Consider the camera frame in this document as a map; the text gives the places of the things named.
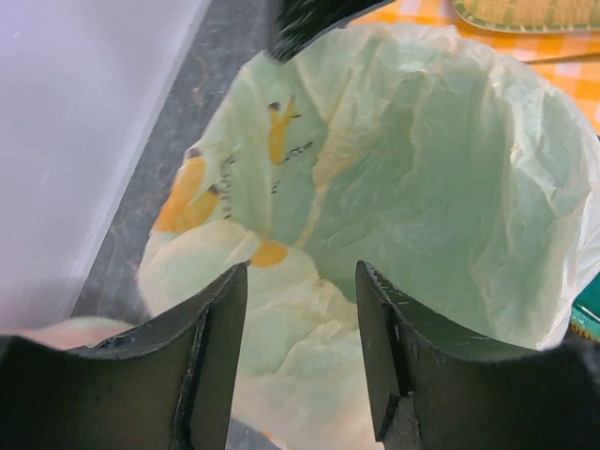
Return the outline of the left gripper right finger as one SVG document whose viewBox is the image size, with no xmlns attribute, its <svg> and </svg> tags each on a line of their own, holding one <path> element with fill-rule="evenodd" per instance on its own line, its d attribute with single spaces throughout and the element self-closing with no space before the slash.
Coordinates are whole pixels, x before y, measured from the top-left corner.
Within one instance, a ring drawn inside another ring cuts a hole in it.
<svg viewBox="0 0 600 450">
<path fill-rule="evenodd" d="M 453 322 L 367 262 L 356 300 L 374 434 L 387 449 L 595 449 L 599 346 L 533 351 Z"/>
</svg>

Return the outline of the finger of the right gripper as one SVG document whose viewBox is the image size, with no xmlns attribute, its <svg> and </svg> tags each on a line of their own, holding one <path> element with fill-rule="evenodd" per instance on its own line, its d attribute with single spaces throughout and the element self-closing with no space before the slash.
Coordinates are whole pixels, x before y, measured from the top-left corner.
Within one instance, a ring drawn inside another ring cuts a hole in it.
<svg viewBox="0 0 600 450">
<path fill-rule="evenodd" d="M 266 51 L 286 63 L 317 38 L 390 4 L 385 0 L 271 0 L 267 2 Z"/>
</svg>

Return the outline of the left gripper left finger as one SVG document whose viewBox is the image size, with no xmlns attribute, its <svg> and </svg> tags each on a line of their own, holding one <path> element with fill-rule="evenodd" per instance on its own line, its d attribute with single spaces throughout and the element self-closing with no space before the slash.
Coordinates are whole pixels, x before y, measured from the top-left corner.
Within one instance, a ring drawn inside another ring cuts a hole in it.
<svg viewBox="0 0 600 450">
<path fill-rule="evenodd" d="M 247 289 L 239 263 L 94 347 L 56 350 L 2 337 L 2 447 L 224 448 Z"/>
</svg>

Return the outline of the orange plastic trash bag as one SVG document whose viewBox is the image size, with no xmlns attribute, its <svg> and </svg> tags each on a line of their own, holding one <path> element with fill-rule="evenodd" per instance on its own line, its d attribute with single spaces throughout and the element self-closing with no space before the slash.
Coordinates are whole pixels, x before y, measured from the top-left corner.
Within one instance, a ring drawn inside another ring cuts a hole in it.
<svg viewBox="0 0 600 450">
<path fill-rule="evenodd" d="M 255 56 L 150 232 L 148 311 L 246 263 L 234 418 L 285 449 L 373 449 L 361 260 L 476 332 L 555 347 L 599 270 L 593 127 L 451 28 L 359 24 L 283 65 Z"/>
</svg>

